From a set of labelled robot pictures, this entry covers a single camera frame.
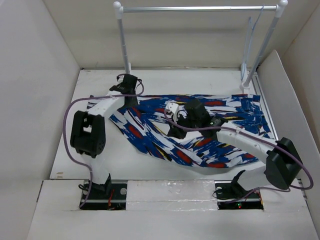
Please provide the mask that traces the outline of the blue patterned trousers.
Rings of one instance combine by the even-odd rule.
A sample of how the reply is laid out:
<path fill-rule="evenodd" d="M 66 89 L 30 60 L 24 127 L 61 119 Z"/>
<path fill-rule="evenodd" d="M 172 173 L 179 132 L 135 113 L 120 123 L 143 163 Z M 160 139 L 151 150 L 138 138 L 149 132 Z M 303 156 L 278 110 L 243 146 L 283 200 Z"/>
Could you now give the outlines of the blue patterned trousers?
<path fill-rule="evenodd" d="M 168 136 L 160 128 L 168 126 L 164 116 L 167 103 L 176 103 L 183 109 L 187 102 L 194 99 L 203 103 L 212 117 L 223 117 L 253 134 L 269 139 L 272 137 L 261 108 L 261 97 L 255 94 L 142 95 L 137 99 L 137 106 L 119 109 L 109 120 L 141 153 L 178 165 L 223 169 L 258 162 L 252 154 L 204 137 L 199 132 L 178 139 Z"/>

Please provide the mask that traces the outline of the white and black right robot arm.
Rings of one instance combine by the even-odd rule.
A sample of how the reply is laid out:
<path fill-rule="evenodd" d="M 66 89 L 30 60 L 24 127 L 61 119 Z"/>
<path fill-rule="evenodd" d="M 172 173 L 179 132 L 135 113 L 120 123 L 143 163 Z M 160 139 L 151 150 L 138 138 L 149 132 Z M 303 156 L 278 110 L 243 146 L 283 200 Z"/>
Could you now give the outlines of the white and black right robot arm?
<path fill-rule="evenodd" d="M 186 106 L 186 115 L 180 114 L 178 104 L 169 102 L 164 109 L 170 123 L 169 134 L 183 139 L 187 132 L 199 132 L 212 142 L 230 145 L 244 151 L 263 163 L 252 170 L 241 170 L 226 187 L 219 187 L 216 194 L 243 197 L 251 191 L 272 186 L 273 190 L 287 192 L 302 169 L 302 161 L 293 142 L 283 137 L 274 140 L 255 135 L 220 116 L 211 116 L 197 99 Z"/>

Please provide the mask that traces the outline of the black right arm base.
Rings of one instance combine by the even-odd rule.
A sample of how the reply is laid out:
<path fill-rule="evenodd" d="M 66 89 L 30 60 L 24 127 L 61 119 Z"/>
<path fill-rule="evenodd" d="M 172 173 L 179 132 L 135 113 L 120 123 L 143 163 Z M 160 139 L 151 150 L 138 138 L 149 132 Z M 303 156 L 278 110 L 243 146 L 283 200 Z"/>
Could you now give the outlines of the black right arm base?
<path fill-rule="evenodd" d="M 218 181 L 212 197 L 217 199 L 218 210 L 263 210 L 259 191 L 245 190 L 239 179 L 245 170 L 240 171 L 231 181 Z"/>

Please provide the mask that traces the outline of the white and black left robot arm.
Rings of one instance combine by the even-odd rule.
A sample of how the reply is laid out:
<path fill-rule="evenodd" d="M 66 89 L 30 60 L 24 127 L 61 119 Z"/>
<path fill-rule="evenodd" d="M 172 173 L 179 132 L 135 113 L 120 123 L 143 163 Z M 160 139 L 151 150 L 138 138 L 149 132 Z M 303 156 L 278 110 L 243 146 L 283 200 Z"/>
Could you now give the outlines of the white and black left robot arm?
<path fill-rule="evenodd" d="M 118 75 L 116 79 L 118 84 L 112 86 L 106 96 L 91 96 L 87 101 L 93 106 L 75 112 L 70 134 L 70 146 L 78 154 L 87 156 L 84 160 L 90 173 L 87 190 L 103 199 L 112 191 L 111 175 L 104 168 L 104 161 L 98 157 L 106 146 L 106 120 L 117 110 L 136 106 L 136 87 L 142 84 L 141 79 L 127 73 Z"/>

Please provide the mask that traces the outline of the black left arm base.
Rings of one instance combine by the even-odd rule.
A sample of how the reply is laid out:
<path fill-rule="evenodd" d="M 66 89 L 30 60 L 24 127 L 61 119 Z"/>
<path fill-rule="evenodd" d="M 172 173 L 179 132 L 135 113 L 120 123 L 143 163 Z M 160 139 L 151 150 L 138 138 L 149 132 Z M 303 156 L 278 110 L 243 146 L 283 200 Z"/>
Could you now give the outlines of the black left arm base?
<path fill-rule="evenodd" d="M 107 196 L 92 189 L 86 203 L 80 209 L 86 211 L 123 211 L 126 209 L 127 190 L 127 181 L 114 181 Z"/>

